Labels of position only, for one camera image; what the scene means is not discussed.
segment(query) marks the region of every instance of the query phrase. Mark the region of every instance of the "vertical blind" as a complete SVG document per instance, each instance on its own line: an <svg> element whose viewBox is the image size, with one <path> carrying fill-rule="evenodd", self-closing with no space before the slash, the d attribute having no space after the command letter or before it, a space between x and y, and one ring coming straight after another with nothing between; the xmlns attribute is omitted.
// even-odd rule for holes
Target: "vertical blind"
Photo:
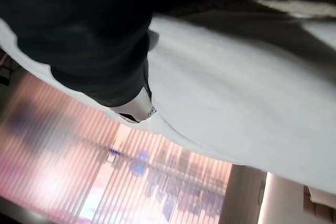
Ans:
<svg viewBox="0 0 336 224"><path fill-rule="evenodd" d="M55 223L219 221L231 164L120 125L29 74L0 136L0 196Z"/></svg>

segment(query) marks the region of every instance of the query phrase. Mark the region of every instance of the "dark sleeve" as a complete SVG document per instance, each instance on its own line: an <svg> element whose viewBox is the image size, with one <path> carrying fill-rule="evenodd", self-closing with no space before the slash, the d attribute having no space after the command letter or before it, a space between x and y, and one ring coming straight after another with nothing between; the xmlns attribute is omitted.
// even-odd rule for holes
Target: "dark sleeve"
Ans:
<svg viewBox="0 0 336 224"><path fill-rule="evenodd" d="M0 0L0 18L63 85L114 107L143 86L151 0Z"/></svg>

